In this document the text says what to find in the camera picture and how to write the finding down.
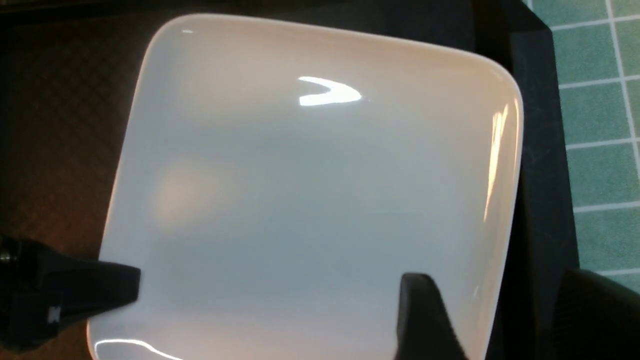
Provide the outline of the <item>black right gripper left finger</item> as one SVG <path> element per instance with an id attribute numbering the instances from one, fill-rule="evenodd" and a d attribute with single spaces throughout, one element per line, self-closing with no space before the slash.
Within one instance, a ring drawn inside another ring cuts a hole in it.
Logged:
<path id="1" fill-rule="evenodd" d="M 25 353 L 69 326 L 138 299 L 141 270 L 80 259 L 27 238 L 2 235 L 1 347 Z"/>

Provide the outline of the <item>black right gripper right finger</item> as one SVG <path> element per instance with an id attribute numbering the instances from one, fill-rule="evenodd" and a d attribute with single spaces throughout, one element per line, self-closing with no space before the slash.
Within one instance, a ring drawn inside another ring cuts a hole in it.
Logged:
<path id="1" fill-rule="evenodd" d="M 400 280 L 396 360 L 466 360 L 435 281 L 423 273 Z"/>

